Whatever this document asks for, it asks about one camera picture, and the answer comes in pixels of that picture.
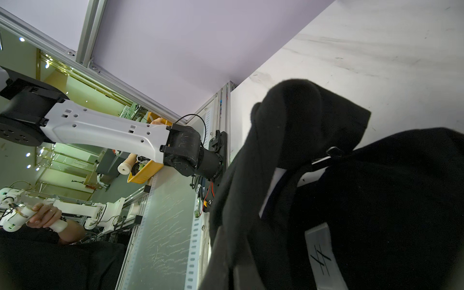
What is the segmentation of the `aluminium rail front frame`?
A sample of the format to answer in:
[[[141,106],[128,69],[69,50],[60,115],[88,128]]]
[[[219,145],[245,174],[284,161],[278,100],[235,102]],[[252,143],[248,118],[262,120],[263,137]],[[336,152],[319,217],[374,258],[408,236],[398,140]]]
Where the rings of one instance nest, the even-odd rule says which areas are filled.
[[[118,290],[198,288],[209,260],[208,210],[218,187],[165,167],[130,196],[140,205],[141,222],[132,228]]]

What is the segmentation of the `yellow bin in background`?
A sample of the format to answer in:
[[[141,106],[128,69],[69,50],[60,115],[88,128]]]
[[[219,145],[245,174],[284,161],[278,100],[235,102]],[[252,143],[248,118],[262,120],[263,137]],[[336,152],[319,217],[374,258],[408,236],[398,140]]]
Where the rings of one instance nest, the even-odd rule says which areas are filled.
[[[131,153],[124,161],[128,172],[128,183],[143,184],[163,168],[162,163],[151,160],[139,162],[139,160],[142,160],[142,157],[138,158]]]

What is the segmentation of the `operator hand on controller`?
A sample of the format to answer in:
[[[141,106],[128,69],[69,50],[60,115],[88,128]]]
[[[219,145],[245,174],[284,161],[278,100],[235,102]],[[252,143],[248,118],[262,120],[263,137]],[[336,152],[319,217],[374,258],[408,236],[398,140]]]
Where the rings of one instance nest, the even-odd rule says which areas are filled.
[[[62,211],[53,204],[38,203],[32,207],[35,214],[27,222],[30,228],[47,228],[60,220]]]

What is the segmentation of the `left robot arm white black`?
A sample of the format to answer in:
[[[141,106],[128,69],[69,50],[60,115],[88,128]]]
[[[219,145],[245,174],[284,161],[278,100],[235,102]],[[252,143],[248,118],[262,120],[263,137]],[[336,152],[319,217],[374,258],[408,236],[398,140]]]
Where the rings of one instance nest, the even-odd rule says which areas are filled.
[[[146,124],[80,106],[55,87],[1,68],[1,138],[19,145],[80,144],[134,153],[170,166],[184,176],[216,179],[220,154],[203,146],[201,135],[180,124]]]

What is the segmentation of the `black cap with white label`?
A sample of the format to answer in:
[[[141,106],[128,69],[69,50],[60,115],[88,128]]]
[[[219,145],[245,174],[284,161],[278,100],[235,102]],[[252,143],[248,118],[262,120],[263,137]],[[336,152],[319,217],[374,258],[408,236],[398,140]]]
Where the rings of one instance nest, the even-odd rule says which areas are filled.
[[[202,290],[461,290],[464,136],[359,143],[370,112],[303,79],[251,111],[210,217]]]

